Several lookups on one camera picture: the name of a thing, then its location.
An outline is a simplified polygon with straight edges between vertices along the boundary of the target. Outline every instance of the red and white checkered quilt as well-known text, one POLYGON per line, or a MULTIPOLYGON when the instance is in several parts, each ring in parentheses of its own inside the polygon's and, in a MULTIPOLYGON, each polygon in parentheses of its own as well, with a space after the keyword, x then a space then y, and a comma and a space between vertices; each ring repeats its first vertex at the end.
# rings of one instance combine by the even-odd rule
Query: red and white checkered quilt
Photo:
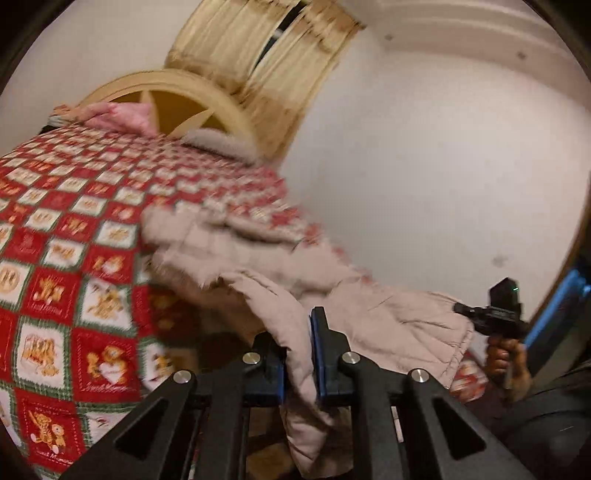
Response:
POLYGON ((200 204, 315 235, 285 195, 267 168, 80 125, 0 160, 0 417, 40 475, 57 478, 170 373, 142 208, 200 204))

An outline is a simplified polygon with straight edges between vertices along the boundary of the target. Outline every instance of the hand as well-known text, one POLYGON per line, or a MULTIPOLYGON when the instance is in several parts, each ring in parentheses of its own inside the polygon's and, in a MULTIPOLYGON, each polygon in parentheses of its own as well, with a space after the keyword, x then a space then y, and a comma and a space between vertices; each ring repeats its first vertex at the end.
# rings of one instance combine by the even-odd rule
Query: hand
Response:
POLYGON ((495 335, 488 337, 485 373, 493 379, 501 378, 507 372, 510 362, 513 363, 510 398, 512 401, 517 401, 527 395, 532 384, 531 374, 527 369, 525 345, 514 339, 495 335))

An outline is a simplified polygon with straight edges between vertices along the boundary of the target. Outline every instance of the ceiling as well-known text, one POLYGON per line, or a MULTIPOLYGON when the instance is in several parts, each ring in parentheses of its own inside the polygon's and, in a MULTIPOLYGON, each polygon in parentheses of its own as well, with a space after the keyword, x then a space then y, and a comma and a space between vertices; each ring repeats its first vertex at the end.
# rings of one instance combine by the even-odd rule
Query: ceiling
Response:
POLYGON ((553 28, 522 0, 340 0, 388 51, 498 63, 591 110, 591 84, 553 28))

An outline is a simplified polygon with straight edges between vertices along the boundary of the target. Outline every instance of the beige curtain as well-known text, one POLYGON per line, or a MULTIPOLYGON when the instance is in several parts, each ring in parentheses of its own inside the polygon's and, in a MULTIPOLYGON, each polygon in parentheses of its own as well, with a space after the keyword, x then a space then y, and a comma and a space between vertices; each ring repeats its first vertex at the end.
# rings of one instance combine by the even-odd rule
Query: beige curtain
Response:
POLYGON ((297 4, 298 0, 203 0, 178 34, 165 66, 197 73, 236 93, 297 4))
POLYGON ((248 79, 237 98, 265 155, 281 159, 306 109, 360 25, 332 0, 312 0, 248 79))

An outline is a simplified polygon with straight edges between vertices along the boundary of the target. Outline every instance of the wooden headboard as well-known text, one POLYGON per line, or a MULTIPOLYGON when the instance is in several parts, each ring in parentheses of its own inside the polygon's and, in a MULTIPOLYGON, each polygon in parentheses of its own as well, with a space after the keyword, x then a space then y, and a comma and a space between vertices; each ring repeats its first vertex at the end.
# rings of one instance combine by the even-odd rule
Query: wooden headboard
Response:
POLYGON ((96 89, 80 106, 95 102, 149 103, 153 125, 171 137, 182 137, 191 129, 214 128, 257 145, 240 105, 212 82, 184 70, 126 75, 96 89))

